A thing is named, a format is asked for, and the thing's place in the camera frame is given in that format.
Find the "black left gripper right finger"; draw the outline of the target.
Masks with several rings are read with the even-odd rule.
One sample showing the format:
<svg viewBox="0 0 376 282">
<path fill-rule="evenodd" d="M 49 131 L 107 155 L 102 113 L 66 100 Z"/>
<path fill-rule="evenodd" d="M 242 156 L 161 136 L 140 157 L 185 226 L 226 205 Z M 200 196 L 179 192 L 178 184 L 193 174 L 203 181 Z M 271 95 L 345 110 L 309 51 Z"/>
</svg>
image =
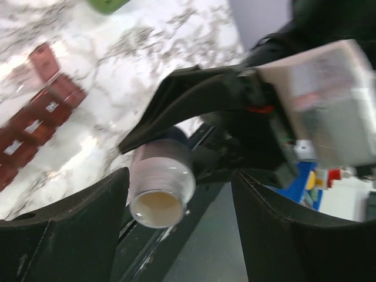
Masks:
<svg viewBox="0 0 376 282">
<path fill-rule="evenodd" d="M 375 221 L 302 206 L 243 171 L 231 180 L 250 281 L 374 281 Z"/>
</svg>

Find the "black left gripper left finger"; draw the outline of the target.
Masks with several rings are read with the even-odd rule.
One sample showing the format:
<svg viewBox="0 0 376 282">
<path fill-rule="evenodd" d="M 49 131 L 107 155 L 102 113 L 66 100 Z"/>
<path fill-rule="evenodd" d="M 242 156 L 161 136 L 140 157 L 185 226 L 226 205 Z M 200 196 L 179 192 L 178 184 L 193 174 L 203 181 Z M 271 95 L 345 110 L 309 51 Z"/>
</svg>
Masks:
<svg viewBox="0 0 376 282">
<path fill-rule="evenodd" d="M 109 281 L 129 171 L 53 204 L 1 220 L 1 281 Z"/>
</svg>

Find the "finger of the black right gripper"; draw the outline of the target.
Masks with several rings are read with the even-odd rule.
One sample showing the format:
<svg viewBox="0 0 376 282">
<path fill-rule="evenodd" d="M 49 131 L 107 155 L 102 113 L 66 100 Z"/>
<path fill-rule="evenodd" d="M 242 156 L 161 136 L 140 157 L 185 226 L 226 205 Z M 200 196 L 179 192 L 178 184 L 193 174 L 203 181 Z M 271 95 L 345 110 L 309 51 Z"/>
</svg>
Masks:
<svg viewBox="0 0 376 282">
<path fill-rule="evenodd" d="M 138 124 L 117 147 L 124 154 L 192 117 L 250 106 L 264 106 L 260 80 L 251 69 L 233 65 L 175 70 L 162 80 Z"/>
</svg>

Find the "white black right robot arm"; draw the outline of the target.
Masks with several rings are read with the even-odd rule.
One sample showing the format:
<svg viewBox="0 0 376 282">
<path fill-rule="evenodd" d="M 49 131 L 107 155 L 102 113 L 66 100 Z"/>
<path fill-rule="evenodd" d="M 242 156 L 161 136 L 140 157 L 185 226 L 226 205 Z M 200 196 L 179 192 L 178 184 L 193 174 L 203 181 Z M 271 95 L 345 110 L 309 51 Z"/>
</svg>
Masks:
<svg viewBox="0 0 376 282">
<path fill-rule="evenodd" d="M 261 39 L 242 63 L 169 74 L 119 151 L 137 149 L 169 127 L 200 116 L 209 134 L 189 139 L 198 184 L 226 182 L 242 170 L 267 186 L 289 187 L 298 176 L 293 150 L 298 133 L 277 88 L 258 67 L 340 39 L 355 40 L 375 61 L 374 1 L 293 1 L 291 11 L 291 21 Z"/>
</svg>

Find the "white pill bottle blue label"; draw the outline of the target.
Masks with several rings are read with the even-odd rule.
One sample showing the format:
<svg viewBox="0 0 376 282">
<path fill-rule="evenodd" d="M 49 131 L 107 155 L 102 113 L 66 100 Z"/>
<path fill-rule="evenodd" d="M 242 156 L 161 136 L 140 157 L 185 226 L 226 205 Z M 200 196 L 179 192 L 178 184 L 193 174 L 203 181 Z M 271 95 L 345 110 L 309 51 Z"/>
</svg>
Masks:
<svg viewBox="0 0 376 282">
<path fill-rule="evenodd" d="M 196 180 L 186 134 L 173 126 L 135 150 L 127 206 L 153 229 L 174 226 L 184 216 Z"/>
</svg>

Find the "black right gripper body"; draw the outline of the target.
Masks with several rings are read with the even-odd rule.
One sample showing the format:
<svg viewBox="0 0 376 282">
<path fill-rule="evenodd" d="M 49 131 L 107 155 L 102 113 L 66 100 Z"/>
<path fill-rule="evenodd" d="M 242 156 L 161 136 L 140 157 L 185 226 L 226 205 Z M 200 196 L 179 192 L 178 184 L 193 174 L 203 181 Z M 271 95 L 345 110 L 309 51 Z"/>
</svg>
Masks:
<svg viewBox="0 0 376 282">
<path fill-rule="evenodd" d="M 297 177 L 297 156 L 276 91 L 256 70 L 238 78 L 248 105 L 201 116 L 212 130 L 194 152 L 196 179 L 200 184 L 226 182 L 233 171 L 242 170 L 263 185 L 288 188 Z"/>
</svg>

